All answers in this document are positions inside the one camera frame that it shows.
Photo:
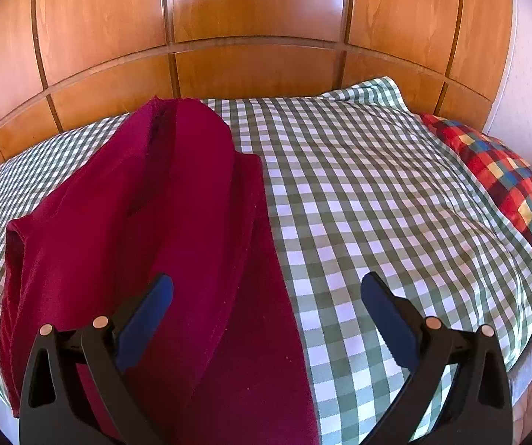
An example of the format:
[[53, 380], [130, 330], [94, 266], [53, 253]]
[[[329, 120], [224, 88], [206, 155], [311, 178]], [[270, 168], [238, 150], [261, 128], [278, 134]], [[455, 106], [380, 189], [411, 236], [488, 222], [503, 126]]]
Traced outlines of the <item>dark red knit garment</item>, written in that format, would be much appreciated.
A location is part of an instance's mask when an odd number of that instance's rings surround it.
[[110, 316], [159, 274], [174, 300], [130, 393], [171, 444], [314, 444], [261, 159], [195, 99], [152, 99], [6, 227], [0, 367], [13, 408], [41, 326]]

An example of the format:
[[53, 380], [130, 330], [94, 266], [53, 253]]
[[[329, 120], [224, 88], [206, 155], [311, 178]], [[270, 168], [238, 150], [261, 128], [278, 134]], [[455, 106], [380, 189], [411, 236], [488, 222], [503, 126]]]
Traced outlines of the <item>multicolour plaid pillow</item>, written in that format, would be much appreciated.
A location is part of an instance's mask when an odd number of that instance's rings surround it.
[[451, 148], [532, 248], [532, 169], [501, 141], [463, 123], [423, 113], [424, 125]]

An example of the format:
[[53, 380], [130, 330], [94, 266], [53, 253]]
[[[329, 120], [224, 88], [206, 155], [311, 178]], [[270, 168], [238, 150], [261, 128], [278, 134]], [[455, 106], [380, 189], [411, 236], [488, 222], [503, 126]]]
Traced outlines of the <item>green white checkered bedspread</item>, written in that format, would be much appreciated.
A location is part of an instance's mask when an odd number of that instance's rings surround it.
[[532, 247], [391, 79], [208, 106], [265, 167], [320, 443], [359, 442], [407, 377], [362, 306], [366, 272], [456, 329], [489, 323], [515, 365], [532, 333]]

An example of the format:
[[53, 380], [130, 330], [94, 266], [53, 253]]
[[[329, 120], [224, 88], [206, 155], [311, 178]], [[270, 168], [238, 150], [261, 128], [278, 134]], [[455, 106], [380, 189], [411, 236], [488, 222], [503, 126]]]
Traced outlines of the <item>wooden panelled wardrobe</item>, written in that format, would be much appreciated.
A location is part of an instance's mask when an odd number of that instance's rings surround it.
[[0, 164], [149, 99], [318, 95], [389, 76], [486, 125], [513, 0], [0, 0]]

